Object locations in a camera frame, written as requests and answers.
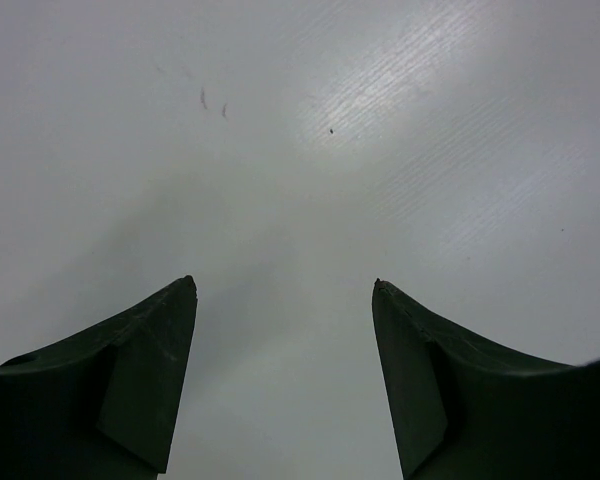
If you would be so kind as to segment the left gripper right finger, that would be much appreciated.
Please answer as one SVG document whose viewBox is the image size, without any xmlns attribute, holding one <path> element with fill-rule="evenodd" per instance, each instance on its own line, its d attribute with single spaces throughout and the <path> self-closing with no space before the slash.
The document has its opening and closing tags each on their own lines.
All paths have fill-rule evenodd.
<svg viewBox="0 0 600 480">
<path fill-rule="evenodd" d="M 600 479 L 600 359 L 476 334 L 377 280 L 372 316 L 406 479 Z"/>
</svg>

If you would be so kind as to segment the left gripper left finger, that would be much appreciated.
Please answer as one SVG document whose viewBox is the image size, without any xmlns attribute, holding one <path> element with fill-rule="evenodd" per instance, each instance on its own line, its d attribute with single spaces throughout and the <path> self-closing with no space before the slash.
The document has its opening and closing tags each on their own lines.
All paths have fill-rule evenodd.
<svg viewBox="0 0 600 480">
<path fill-rule="evenodd" d="M 164 474 L 196 310 L 196 284 L 184 276 L 0 365 L 0 479 Z"/>
</svg>

